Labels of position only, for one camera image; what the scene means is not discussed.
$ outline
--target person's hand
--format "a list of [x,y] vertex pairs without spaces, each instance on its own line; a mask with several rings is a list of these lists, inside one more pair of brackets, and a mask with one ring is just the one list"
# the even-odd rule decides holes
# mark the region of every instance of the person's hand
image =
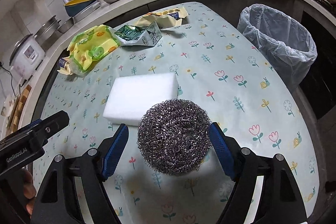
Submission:
[[29,173],[28,170],[24,169],[24,187],[23,194],[26,198],[30,199],[29,203],[26,206],[27,212],[32,215],[33,207],[36,196],[36,189],[33,185],[33,176]]

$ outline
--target stove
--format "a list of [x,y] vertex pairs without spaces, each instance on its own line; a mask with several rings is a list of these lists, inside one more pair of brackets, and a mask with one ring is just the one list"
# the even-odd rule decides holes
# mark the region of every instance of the stove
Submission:
[[320,4],[323,8],[325,8],[329,13],[331,13],[334,17],[336,17],[336,5],[331,4],[327,0],[314,0],[318,4]]

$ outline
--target floral tablecloth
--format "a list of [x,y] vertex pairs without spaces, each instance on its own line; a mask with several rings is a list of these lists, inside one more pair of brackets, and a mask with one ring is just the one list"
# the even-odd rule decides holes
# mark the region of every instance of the floral tablecloth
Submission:
[[[46,154],[34,162],[34,185],[39,188],[55,155],[80,156],[114,134],[118,126],[102,113],[115,78],[171,72],[179,83],[178,98],[204,108],[241,147],[257,155],[285,156],[309,216],[319,174],[309,132],[293,97],[262,54],[226,20],[201,3],[183,6],[189,12],[187,23],[162,31],[155,47],[120,47],[85,78],[57,76],[41,118],[63,109],[70,125],[49,140]],[[209,150],[198,170],[178,177],[160,174],[144,162],[137,148],[137,128],[129,128],[117,169],[104,183],[120,221],[216,223],[233,183],[214,150]],[[261,185],[258,180],[256,190]],[[77,190],[84,219],[92,223],[80,183]],[[253,201],[246,223],[253,220],[258,197]]]

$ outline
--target plastic garbage bag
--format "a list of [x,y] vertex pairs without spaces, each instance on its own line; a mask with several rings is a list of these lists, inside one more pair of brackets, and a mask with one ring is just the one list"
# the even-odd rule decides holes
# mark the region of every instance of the plastic garbage bag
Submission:
[[310,33],[295,19],[262,4],[246,7],[237,27],[294,90],[317,58]]

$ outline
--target food packaging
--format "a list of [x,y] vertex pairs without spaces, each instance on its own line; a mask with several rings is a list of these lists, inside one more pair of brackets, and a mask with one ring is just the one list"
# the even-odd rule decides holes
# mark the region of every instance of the food packaging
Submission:
[[182,24],[182,18],[188,15],[184,7],[165,10],[162,12],[148,13],[142,16],[134,25],[149,26],[154,21],[162,28],[177,27]]
[[154,47],[162,37],[155,21],[147,27],[125,25],[117,30],[114,35],[118,37],[122,46],[145,45]]
[[57,70],[59,73],[63,75],[73,75],[70,70],[70,56],[63,57],[58,60],[59,69]]
[[94,26],[76,35],[68,46],[73,73],[85,72],[93,61],[102,59],[120,46],[115,30],[106,25]]

